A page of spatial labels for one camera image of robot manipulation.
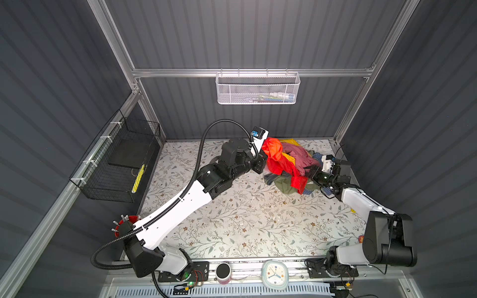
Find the red cloth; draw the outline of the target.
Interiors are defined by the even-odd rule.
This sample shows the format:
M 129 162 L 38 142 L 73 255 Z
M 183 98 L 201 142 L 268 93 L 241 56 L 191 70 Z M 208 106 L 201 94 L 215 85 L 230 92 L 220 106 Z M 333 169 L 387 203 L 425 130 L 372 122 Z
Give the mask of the red cloth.
M 302 194 L 308 179 L 306 176 L 302 176 L 295 167 L 295 159 L 283 153 L 280 140 L 267 138 L 262 145 L 262 150 L 268 155 L 268 169 L 276 175 L 281 175 L 283 172 L 290 174 L 292 187 Z

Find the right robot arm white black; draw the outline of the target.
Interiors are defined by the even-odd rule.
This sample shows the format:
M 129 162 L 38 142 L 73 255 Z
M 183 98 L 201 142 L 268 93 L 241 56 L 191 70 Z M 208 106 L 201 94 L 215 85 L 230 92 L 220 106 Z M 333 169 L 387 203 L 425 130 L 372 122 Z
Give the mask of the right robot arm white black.
M 328 188 L 340 202 L 348 205 L 365 221 L 361 243 L 329 249 L 322 261 L 323 270 L 330 276 L 354 277 L 357 266 L 414 267 L 417 252 L 414 248 L 412 218 L 397 213 L 371 198 L 360 186 L 351 183 L 348 165 L 332 163 L 328 169 L 320 165 L 306 167 L 306 176 L 316 185 Z

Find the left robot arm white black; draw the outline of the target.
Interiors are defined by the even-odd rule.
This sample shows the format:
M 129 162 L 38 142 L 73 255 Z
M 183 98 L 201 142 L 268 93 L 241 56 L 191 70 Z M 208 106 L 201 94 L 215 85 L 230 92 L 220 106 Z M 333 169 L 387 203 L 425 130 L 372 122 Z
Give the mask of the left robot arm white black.
M 167 248 L 163 240 L 189 215 L 231 188 L 238 177 L 249 171 L 263 173 L 267 159 L 263 150 L 256 153 L 248 141 L 230 139 L 222 145 L 221 155 L 198 171 L 184 198 L 175 196 L 149 216 L 135 222 L 121 220 L 116 229 L 119 237 L 141 228 L 141 232 L 123 241 L 136 277 L 146 277 L 158 269 L 181 279 L 187 278 L 192 270 L 190 257 L 182 249 Z

